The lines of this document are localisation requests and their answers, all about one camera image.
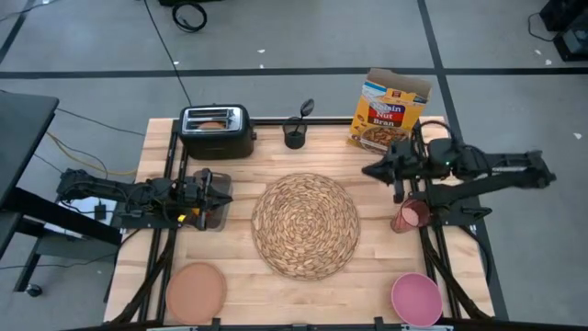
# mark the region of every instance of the butcher block tabletop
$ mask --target butcher block tabletop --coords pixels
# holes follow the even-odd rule
[[[427,120],[443,118],[421,117],[421,122]],[[137,182],[164,175],[172,122],[149,121]],[[188,159],[187,176],[202,167],[230,175],[234,201],[229,204],[228,220],[221,232],[187,227],[178,231],[172,277],[193,262],[218,267],[228,289],[224,307],[217,315],[224,325],[371,324],[375,316],[382,316],[385,323],[401,322],[390,304],[391,286],[405,272],[425,274],[424,256],[418,231],[395,234],[390,229],[390,220],[400,208],[392,202],[393,187],[361,173],[362,166],[381,156],[347,145],[348,125],[309,126],[306,144],[299,150],[286,147],[279,126],[257,126],[255,131],[254,152],[247,158]],[[427,125],[423,136],[427,142],[446,137],[447,132],[440,126]],[[181,148],[178,141],[172,178],[177,178]],[[361,235],[353,258],[324,280],[300,281],[278,275],[258,255],[252,239],[251,217],[257,198],[279,178],[301,172],[337,181],[351,196],[359,214]],[[120,249],[105,321],[121,312],[143,282],[152,235],[153,230],[143,229]],[[457,227],[445,227],[445,238],[455,278],[482,311],[492,315],[476,242]],[[442,279],[437,276],[437,280],[445,298]],[[153,286],[148,319],[156,316],[159,290],[158,280]],[[444,311],[450,316],[448,304]],[[165,323],[178,324],[169,313]]]

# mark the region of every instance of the toaster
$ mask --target toaster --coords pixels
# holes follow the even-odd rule
[[[180,140],[190,157],[222,160],[249,156],[255,133],[241,105],[188,107],[180,114]]]

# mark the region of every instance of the woven placemat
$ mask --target woven placemat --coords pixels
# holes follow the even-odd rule
[[[259,198],[253,239],[262,259],[295,280],[321,280],[347,263],[357,247],[359,219],[334,180],[314,174],[282,177]]]

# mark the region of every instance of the black cup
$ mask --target black cup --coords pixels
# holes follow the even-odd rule
[[[301,118],[287,119],[282,126],[284,129],[284,143],[289,149],[299,149],[306,142],[307,125]]]

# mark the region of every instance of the concrete floor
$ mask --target concrete floor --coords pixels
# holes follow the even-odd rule
[[[149,0],[178,68],[259,69],[323,67],[433,68],[413,0],[224,0],[206,3],[209,24],[198,34],[178,30],[170,10]],[[555,68],[551,43],[526,32],[526,17],[545,0],[425,0],[446,68]],[[0,17],[25,0],[4,0]],[[4,42],[17,17],[0,23]],[[537,33],[548,33],[534,21]],[[5,59],[5,72],[170,70],[141,1],[63,0],[28,14]],[[241,103],[253,116],[290,116],[314,97],[317,116],[350,116],[363,74],[186,77],[194,104]],[[426,114],[446,115],[435,75]],[[467,143],[488,152],[542,149],[558,181],[549,189],[508,189],[481,198],[494,209],[487,227],[511,320],[588,325],[588,226],[583,173],[588,147],[588,75],[454,75],[448,77]],[[152,117],[175,117],[186,100],[173,77],[0,79],[0,88],[55,96],[61,107],[119,127],[144,131]],[[140,137],[108,131],[58,113],[50,131],[72,147],[99,156],[113,170],[137,166]],[[37,154],[60,169],[77,168],[44,140]],[[131,177],[120,177],[131,182]],[[59,174],[33,158],[19,186],[55,198]],[[33,241],[17,236],[0,267],[22,264]],[[44,257],[41,263],[71,263]],[[13,293],[17,270],[0,271],[3,329],[54,330],[102,321],[112,263],[68,269],[38,268],[33,282],[45,295]]]

